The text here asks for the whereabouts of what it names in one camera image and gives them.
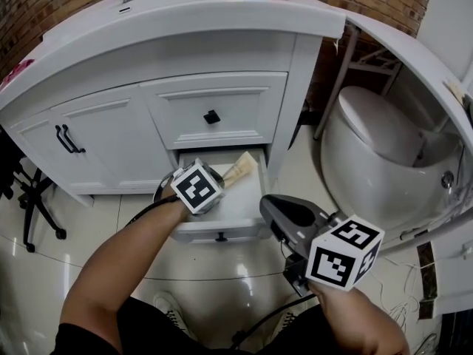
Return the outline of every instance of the person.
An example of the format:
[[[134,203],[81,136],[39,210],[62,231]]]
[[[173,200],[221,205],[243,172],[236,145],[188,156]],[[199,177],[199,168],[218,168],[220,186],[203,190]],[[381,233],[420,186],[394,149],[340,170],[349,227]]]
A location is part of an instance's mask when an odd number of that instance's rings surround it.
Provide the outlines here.
[[[169,183],[163,198],[173,195]],[[52,354],[201,354],[170,294],[154,306],[130,297],[173,229],[188,215],[177,200],[150,210],[109,238],[87,261],[61,312]],[[271,341],[258,354],[408,354],[401,328],[357,289],[310,284],[320,304],[286,310]]]

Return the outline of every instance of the sink overflow hole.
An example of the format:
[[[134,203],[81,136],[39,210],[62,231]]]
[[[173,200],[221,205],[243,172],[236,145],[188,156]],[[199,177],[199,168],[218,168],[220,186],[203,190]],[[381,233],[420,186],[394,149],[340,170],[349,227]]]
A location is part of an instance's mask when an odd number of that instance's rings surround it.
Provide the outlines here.
[[[126,7],[126,8],[122,8],[118,11],[119,14],[122,14],[122,13],[126,13],[126,12],[129,12],[130,10],[132,10],[132,7]]]

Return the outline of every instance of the person's left arm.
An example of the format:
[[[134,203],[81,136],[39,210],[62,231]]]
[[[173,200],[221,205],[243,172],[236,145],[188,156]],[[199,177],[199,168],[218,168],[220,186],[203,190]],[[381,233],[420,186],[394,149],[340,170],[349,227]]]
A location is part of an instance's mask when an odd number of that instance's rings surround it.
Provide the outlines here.
[[[61,323],[97,334],[122,353],[117,312],[187,214],[182,201],[165,203],[109,238],[90,257],[70,289]]]

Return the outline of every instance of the black pants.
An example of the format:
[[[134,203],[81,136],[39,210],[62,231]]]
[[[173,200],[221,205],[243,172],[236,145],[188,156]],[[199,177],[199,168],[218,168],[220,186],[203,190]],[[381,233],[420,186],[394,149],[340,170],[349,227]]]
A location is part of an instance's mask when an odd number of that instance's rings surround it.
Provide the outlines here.
[[[201,354],[210,351],[185,335],[154,306],[131,297],[118,311],[118,330],[125,354]],[[320,354],[338,353],[320,305],[300,314],[258,354],[283,354],[285,351],[302,354],[313,346],[320,349]]]

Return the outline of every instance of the toilet lid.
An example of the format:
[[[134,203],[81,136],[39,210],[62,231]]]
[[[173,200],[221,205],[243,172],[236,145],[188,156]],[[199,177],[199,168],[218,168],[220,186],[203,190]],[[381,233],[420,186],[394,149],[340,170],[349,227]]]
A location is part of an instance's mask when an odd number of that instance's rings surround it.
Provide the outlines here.
[[[374,152],[403,166],[414,164],[424,138],[395,106],[361,87],[345,87],[338,104],[351,129]]]

